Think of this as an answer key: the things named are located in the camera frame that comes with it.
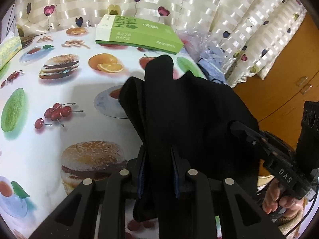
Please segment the person's right hand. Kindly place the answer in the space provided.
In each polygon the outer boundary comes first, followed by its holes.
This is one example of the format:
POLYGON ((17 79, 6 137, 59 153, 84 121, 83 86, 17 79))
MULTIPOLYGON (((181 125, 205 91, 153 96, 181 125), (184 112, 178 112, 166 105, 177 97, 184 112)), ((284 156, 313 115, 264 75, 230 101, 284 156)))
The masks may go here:
POLYGON ((270 214, 275 212, 278 206, 281 206, 286 209, 282 216, 284 218, 292 218, 303 208, 303 203, 304 199, 298 200, 291 196, 281 196, 280 183, 274 178, 266 191, 262 209, 266 214, 270 214))

